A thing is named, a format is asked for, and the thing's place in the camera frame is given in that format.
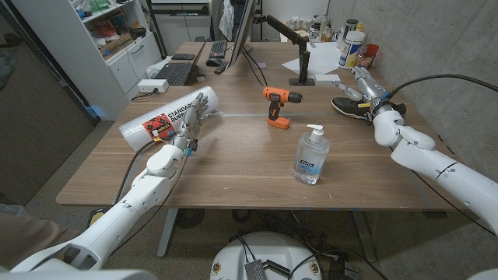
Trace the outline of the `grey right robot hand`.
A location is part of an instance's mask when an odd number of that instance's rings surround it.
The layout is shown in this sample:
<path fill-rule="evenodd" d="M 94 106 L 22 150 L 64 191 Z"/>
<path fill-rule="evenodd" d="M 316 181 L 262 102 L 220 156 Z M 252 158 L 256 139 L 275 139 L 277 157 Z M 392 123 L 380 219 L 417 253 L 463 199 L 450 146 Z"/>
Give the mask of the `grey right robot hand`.
<path fill-rule="evenodd" d="M 384 105 L 388 105 L 388 91 L 375 79 L 370 72 L 359 66 L 351 67 L 351 73 L 356 80 L 357 90 L 351 89 L 340 81 L 333 80 L 332 85 L 343 91 L 353 101 L 366 101 L 370 104 L 370 112 L 376 116 Z"/>

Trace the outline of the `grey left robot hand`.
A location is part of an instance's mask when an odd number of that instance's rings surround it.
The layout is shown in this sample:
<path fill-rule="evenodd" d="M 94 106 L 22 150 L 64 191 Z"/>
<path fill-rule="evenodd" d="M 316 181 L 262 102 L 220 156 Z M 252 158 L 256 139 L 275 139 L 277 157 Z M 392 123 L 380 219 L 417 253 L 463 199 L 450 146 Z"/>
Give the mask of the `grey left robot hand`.
<path fill-rule="evenodd" d="M 181 125 L 173 137 L 173 145 L 181 150 L 196 150 L 197 136 L 201 126 L 204 124 L 204 113 L 207 110 L 208 97 L 199 93 L 192 105 L 186 110 Z"/>

